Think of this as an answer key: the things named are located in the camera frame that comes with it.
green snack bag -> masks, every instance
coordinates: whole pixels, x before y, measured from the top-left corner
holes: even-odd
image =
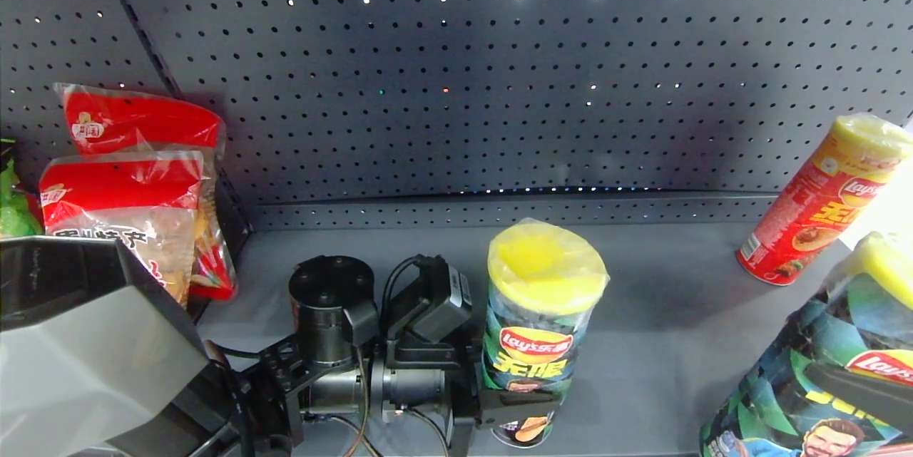
[[[0,171],[0,240],[41,234],[41,224],[29,211],[26,196],[14,190],[14,186],[19,184],[19,178],[13,171],[13,158],[9,155],[13,141],[4,139],[3,144],[3,169]]]

lay's chip can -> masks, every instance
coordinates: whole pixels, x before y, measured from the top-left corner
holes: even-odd
[[[482,376],[490,389],[548,391],[562,401],[590,313],[609,281],[596,249],[568,230],[525,219],[489,246],[489,310]],[[502,443],[531,448],[553,412],[494,428]]]
[[[873,232],[838,265],[701,430],[701,457],[903,454],[903,434],[821,388],[812,363],[913,386],[913,244]]]
[[[913,135],[869,113],[838,116],[736,252],[769,284],[792,284],[913,155]]]

can label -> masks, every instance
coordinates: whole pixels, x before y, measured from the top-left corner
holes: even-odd
[[[492,285],[482,353],[485,386],[547,391],[563,401],[588,320],[589,312],[552,317],[523,309]],[[551,432],[552,417],[553,412],[544,412],[505,423],[493,432],[502,443],[529,448],[542,443]]]
[[[812,363],[911,384],[911,313],[868,273],[825,284],[701,428],[700,457],[862,457],[903,451],[898,428],[812,382]]]
[[[792,284],[857,219],[899,164],[860,157],[858,149],[845,146],[828,133],[736,252],[755,277]]]

lay's logo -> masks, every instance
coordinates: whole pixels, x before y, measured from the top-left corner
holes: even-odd
[[[852,178],[840,188],[840,198],[844,204],[852,207],[864,206],[877,196],[878,191],[884,187],[883,183],[867,180],[866,178]]]
[[[529,327],[505,327],[499,335],[502,349],[527,364],[551,362],[573,344],[573,336]]]
[[[869,350],[847,363],[851,372],[913,386],[913,351]]]

